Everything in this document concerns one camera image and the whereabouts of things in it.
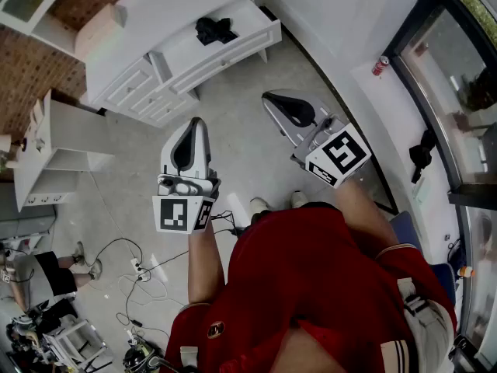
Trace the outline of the white framed cabinet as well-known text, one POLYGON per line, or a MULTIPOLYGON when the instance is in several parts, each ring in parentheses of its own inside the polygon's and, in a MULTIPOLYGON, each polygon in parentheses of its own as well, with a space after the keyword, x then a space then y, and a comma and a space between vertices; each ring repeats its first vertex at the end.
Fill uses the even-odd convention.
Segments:
POLYGON ((75 55, 76 32, 49 13, 56 0, 0 0, 0 23, 75 55))

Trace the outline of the person's left forearm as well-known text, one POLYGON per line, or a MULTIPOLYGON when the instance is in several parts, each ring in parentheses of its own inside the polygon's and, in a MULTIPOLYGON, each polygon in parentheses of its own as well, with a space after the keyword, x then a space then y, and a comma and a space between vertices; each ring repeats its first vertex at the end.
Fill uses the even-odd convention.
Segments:
POLYGON ((223 290, 224 270, 210 221, 204 232, 189 235, 188 300, 211 303, 223 290))

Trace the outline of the person's red shirt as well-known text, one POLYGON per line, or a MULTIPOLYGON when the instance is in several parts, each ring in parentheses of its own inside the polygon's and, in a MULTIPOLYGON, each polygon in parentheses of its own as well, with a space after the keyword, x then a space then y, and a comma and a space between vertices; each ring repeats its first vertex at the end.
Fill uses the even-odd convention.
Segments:
POLYGON ((397 285, 408 277, 449 312, 455 334, 454 306, 414 246, 373 259, 339 211, 272 212, 236 242, 220 294, 177 315, 166 360, 200 373, 269 373, 298 329, 346 373, 419 373, 397 285))

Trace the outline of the cardboard box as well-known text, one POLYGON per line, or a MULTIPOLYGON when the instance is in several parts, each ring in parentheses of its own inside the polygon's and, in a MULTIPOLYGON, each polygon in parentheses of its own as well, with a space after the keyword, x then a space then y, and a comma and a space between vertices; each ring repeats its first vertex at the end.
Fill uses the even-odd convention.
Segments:
POLYGON ((126 10, 114 4, 105 5, 76 34, 75 56, 84 61, 110 37, 119 33, 125 23, 126 10))

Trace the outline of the black framed window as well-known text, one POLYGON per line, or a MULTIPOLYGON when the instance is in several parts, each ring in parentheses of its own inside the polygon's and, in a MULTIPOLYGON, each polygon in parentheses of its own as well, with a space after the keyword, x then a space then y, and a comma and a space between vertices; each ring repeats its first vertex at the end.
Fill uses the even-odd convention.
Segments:
POLYGON ((417 0, 384 54, 436 136, 450 203, 497 211, 497 0, 417 0))

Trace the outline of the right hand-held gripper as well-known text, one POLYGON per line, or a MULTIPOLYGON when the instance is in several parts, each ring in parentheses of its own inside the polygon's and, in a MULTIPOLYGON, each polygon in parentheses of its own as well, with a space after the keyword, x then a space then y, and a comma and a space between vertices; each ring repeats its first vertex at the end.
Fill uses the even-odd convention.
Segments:
POLYGON ((292 159, 335 189, 371 157, 369 147, 354 125, 344 124, 337 117, 326 117, 329 108, 311 92, 266 91, 262 94, 262 105, 280 133, 296 147, 292 159), (313 127, 316 128, 301 141, 298 137, 301 130, 313 127))

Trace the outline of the dark helmet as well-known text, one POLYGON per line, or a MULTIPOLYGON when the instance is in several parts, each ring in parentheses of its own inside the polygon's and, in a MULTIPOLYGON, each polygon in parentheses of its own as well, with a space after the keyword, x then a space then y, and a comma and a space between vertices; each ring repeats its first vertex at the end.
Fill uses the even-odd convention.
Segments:
POLYGON ((125 373, 158 373, 164 363, 158 349, 147 342, 133 345, 123 359, 125 373))

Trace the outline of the white furniture panel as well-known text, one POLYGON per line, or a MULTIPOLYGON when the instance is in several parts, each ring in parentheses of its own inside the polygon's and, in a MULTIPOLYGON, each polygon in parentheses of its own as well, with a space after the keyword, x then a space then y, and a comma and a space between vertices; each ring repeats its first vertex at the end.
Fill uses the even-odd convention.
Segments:
POLYGON ((89 103, 102 108, 99 96, 133 63, 189 24, 235 1, 119 0, 116 5, 126 10, 123 29, 85 60, 89 103))

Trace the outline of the white shelf unit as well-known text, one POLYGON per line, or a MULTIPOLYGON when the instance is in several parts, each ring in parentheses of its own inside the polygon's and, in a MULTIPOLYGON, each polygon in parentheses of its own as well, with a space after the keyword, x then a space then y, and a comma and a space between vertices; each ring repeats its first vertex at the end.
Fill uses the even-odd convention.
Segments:
POLYGON ((99 171, 114 156, 106 118, 61 103, 48 92, 31 111, 13 169, 17 208, 63 204, 81 173, 99 171))

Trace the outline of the white metal rack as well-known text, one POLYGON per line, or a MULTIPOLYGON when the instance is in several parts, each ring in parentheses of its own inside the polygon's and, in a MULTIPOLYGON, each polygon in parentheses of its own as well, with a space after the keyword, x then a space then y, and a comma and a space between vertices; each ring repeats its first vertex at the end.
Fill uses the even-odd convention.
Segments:
POLYGON ((69 373, 103 373, 113 363, 113 352, 87 319, 67 319, 43 339, 69 373))

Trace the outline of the grey cabinet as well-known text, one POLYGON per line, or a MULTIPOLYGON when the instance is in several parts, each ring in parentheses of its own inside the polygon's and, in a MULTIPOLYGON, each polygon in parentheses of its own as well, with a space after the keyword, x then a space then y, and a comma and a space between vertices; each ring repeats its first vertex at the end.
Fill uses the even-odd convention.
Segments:
POLYGON ((0 183, 0 242, 48 235, 55 221, 52 205, 23 207, 18 211, 14 183, 0 183))

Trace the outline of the white power strip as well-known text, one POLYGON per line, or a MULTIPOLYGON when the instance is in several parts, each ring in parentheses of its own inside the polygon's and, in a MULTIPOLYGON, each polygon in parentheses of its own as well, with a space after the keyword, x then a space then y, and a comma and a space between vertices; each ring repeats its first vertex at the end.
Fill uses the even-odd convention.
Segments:
POLYGON ((148 282, 151 279, 151 272, 142 267, 141 262, 138 260, 138 258, 131 259, 130 263, 135 271, 135 277, 138 281, 148 282))

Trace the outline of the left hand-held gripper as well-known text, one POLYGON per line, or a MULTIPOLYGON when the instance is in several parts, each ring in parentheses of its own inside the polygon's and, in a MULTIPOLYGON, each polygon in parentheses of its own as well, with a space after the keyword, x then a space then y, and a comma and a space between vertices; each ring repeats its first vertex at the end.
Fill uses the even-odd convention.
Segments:
POLYGON ((193 234, 206 230, 221 185, 217 173, 209 169, 210 160, 207 125, 199 117, 182 125, 167 140, 161 153, 164 174, 158 176, 158 195, 152 198, 158 232, 193 234))

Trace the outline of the blue chair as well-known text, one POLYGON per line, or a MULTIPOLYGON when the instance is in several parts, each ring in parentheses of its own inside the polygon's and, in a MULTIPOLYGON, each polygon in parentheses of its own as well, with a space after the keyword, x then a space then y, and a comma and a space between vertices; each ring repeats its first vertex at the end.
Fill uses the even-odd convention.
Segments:
MULTIPOLYGON (((412 245, 422 253, 419 237, 411 215, 407 211, 403 211, 392 218, 390 224, 400 243, 412 245)), ((438 263, 430 264, 430 268, 446 291, 452 304, 456 305, 456 277, 452 266, 449 263, 438 263)))

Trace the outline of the red soda can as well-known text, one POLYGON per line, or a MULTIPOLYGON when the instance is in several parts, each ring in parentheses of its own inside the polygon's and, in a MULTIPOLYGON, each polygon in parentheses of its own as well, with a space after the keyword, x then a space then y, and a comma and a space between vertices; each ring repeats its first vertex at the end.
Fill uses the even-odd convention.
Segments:
POLYGON ((387 56, 381 55, 374 64, 371 72, 374 76, 380 76, 384 69, 390 65, 390 60, 387 56))

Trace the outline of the black cloth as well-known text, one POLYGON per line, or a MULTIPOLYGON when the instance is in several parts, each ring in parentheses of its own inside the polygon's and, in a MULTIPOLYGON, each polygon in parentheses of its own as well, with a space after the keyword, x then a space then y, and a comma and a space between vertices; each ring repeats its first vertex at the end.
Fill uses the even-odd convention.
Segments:
POLYGON ((418 145, 412 146, 409 151, 409 157, 415 165, 411 182, 417 184, 421 178, 422 171, 431 163, 431 151, 436 147, 437 138, 431 129, 426 129, 418 145))

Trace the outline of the person's right forearm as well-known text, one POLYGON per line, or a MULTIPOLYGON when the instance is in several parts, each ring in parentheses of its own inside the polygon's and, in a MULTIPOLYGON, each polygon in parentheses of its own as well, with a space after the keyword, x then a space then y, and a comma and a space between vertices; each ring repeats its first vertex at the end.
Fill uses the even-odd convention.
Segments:
POLYGON ((374 259, 383 250, 399 244, 389 221, 353 178, 335 190, 335 204, 362 253, 374 259))

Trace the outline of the person's black shorts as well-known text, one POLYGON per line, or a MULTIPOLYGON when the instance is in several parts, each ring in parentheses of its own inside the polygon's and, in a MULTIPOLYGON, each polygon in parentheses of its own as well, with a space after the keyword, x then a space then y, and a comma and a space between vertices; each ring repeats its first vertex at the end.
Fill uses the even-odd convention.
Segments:
MULTIPOLYGON (((303 207, 300 207, 300 208, 328 208, 328 209, 332 209, 334 211, 338 210, 333 205, 328 204, 326 202, 321 202, 321 201, 308 202, 307 204, 305 204, 303 207)), ((261 218, 265 217, 266 215, 268 215, 270 213, 271 212, 268 212, 266 214, 261 214, 261 215, 252 215, 251 224, 254 225, 258 220, 260 220, 261 218)))

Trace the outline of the person's left white shoe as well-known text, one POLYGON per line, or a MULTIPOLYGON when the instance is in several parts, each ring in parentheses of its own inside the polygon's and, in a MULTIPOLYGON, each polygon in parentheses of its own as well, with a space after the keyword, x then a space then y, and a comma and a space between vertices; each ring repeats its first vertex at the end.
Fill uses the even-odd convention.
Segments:
POLYGON ((254 197, 250 200, 249 206, 253 215, 261 215, 271 212, 271 207, 261 197, 254 197))

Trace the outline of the white drawer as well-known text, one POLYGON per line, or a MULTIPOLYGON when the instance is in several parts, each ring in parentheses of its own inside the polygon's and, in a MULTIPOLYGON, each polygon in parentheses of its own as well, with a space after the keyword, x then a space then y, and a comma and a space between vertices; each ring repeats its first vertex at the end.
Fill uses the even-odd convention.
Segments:
POLYGON ((252 0, 237 0, 207 16, 229 19, 237 37, 226 44, 214 41, 205 46, 191 23, 150 52, 161 82, 176 95, 253 54, 266 61, 266 48, 281 41, 280 21, 271 20, 252 0))

